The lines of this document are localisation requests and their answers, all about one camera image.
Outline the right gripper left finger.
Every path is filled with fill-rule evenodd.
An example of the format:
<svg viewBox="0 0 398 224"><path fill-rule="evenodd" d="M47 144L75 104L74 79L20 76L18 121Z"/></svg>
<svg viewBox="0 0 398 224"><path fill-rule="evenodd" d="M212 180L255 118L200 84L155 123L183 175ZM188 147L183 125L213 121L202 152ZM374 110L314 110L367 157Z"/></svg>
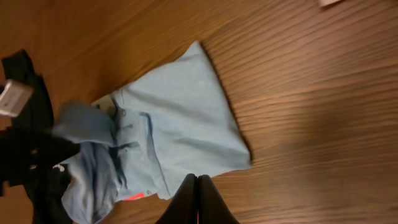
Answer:
<svg viewBox="0 0 398 224"><path fill-rule="evenodd" d="M197 224L196 177L188 174L156 224Z"/></svg>

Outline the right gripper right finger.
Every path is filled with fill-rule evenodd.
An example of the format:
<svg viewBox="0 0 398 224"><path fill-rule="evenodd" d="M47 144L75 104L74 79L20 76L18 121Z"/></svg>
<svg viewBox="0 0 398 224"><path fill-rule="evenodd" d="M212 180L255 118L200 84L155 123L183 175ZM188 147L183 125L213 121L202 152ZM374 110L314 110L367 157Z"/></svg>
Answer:
<svg viewBox="0 0 398 224"><path fill-rule="evenodd" d="M199 224L239 224L211 178L208 175L201 175L197 178L197 181Z"/></svg>

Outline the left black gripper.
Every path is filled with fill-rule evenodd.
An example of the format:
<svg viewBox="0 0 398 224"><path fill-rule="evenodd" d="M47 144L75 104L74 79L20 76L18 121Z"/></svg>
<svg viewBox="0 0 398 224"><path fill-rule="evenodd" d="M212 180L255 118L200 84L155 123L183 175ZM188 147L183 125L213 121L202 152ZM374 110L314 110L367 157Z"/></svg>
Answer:
<svg viewBox="0 0 398 224"><path fill-rule="evenodd" d="M10 186L32 184L44 194L63 195L65 179L50 171L80 151L79 145L46 132L19 128L1 131L1 195L4 183Z"/></svg>

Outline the light blue printed t-shirt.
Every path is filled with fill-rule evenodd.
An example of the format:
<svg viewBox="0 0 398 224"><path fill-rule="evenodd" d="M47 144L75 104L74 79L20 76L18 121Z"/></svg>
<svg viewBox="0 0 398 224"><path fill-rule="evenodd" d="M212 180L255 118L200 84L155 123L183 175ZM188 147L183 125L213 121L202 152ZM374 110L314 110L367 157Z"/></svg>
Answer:
<svg viewBox="0 0 398 224"><path fill-rule="evenodd" d="M62 205L77 223L99 223L115 203L172 198L188 174L251 166L218 76L194 42L174 62L91 105L67 103L53 133L77 144Z"/></svg>

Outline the black t-shirt on left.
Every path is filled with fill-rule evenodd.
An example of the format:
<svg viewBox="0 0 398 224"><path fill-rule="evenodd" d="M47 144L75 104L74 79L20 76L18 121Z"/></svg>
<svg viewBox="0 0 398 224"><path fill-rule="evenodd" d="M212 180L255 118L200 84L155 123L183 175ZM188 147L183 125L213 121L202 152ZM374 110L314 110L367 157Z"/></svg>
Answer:
<svg viewBox="0 0 398 224"><path fill-rule="evenodd" d="M1 60L5 78L30 85L34 92L20 115L11 119L13 128L41 133L53 126L51 101L44 80L37 75L25 50ZM61 198L71 181L66 165L56 165L39 177L24 183L27 196L33 205L33 224L72 224Z"/></svg>

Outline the beige folded garment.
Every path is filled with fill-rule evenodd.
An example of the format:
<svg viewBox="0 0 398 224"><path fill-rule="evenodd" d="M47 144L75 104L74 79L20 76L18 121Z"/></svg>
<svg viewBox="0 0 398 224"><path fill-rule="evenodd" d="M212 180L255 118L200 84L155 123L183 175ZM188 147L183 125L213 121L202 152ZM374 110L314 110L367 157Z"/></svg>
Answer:
<svg viewBox="0 0 398 224"><path fill-rule="evenodd" d="M319 5L319 7L327 7L329 5L337 3L339 1L341 1L341 0L318 0L318 5Z"/></svg>

